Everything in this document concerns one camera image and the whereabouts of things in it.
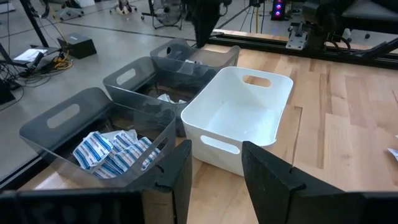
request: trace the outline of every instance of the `gray floor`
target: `gray floor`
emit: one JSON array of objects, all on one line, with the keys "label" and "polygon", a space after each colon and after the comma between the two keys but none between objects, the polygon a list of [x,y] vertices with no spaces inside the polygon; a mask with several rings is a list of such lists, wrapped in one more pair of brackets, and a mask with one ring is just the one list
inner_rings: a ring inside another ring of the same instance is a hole
[{"label": "gray floor", "polygon": [[[38,0],[31,1],[37,9],[42,9]],[[7,14],[0,14],[0,22],[2,23],[0,25],[0,43],[7,49],[10,42],[11,55],[17,55],[28,49],[30,44],[39,45],[40,41],[19,1],[13,0],[12,3],[17,10],[8,15],[11,36],[8,38]],[[82,18],[64,21],[60,25],[66,34],[77,32],[92,38],[98,53],[82,60],[74,60],[71,69],[53,77],[42,86],[24,88],[24,97],[21,101],[4,111],[0,111],[0,142],[2,142],[0,179],[35,155],[34,151],[19,138],[19,128],[24,123],[85,88],[98,86],[104,89],[102,85],[104,77],[139,57],[149,55],[152,49],[174,37],[183,37],[188,40],[195,39],[193,26],[189,22],[183,23],[182,30],[174,27],[153,29],[150,17],[146,17],[144,21],[141,20],[141,12],[149,12],[147,1],[140,0],[134,4],[138,7],[138,12],[133,12],[128,16],[120,16],[109,13],[109,8],[114,6],[114,1],[97,3],[95,6],[85,8],[86,15]],[[242,12],[243,8],[244,0],[234,0],[228,9],[228,13],[220,19],[216,27],[224,24],[223,29],[249,32],[251,11],[244,20],[246,12]],[[287,28],[290,22],[299,20],[301,20],[301,17],[295,16],[291,21],[272,22],[269,16],[266,16],[264,17],[262,32],[288,36]],[[253,32],[255,31],[254,21],[255,19],[252,21]],[[44,28],[42,28],[44,34],[47,31],[56,40],[59,34],[50,22],[42,20],[42,24],[44,25]],[[372,37],[365,40],[365,33],[360,30],[353,31],[353,42],[355,44],[376,45],[394,38],[393,35],[371,33]],[[51,46],[57,46],[47,34],[45,36]],[[22,90],[17,90],[14,94],[16,98],[19,98]]]}]

